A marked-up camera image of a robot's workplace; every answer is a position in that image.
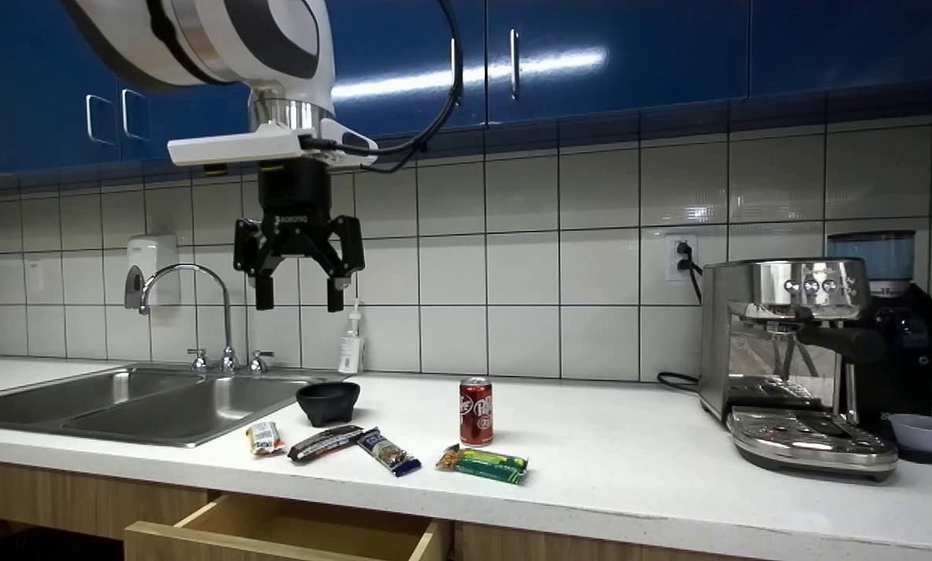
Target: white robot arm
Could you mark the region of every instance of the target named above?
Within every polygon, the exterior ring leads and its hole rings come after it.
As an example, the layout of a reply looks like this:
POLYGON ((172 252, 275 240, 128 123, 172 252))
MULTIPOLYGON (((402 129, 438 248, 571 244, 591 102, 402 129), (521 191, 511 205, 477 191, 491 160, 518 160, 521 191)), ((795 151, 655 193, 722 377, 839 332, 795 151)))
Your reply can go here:
POLYGON ((95 50, 140 89, 247 85, 252 132, 172 141, 175 167, 320 160, 371 167, 375 141, 333 118, 324 0, 66 0, 95 50), (304 139, 364 146, 306 151, 304 139))

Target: small black bowl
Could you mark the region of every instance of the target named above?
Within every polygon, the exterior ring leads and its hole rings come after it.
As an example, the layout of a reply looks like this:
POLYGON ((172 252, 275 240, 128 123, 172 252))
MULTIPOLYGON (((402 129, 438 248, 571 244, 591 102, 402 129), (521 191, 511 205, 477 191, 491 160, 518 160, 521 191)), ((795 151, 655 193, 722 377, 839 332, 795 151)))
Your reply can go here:
POLYGON ((348 423, 359 397, 362 387, 348 381, 319 381, 296 393, 313 428, 348 423))

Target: drip tray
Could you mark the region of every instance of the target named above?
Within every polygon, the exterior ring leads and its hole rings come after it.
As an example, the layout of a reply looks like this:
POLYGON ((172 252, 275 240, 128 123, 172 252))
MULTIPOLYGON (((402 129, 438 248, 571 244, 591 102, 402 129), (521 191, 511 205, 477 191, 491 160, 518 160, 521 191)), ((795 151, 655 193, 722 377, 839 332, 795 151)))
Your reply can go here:
POLYGON ((886 439, 833 412, 734 409, 726 418, 738 452, 775 471, 816 471, 882 481, 898 465, 886 439))

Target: drawer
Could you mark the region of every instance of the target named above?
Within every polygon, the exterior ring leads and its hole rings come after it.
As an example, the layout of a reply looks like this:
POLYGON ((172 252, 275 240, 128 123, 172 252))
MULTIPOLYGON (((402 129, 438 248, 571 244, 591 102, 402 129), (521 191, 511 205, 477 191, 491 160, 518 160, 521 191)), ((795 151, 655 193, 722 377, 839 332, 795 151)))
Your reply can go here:
POLYGON ((450 525, 223 496, 182 525, 138 521, 124 529, 124 561, 443 561, 450 525))

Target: coffee grinder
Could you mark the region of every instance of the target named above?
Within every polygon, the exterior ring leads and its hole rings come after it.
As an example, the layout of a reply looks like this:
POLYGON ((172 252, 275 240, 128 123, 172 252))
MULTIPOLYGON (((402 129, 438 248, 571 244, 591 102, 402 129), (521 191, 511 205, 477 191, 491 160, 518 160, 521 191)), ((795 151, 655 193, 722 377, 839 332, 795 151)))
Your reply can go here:
POLYGON ((833 233, 829 255, 865 259, 871 306, 862 315, 886 339, 886 357, 859 367, 862 428, 882 433, 882 415, 932 415, 932 298, 914 278, 914 230, 833 233))

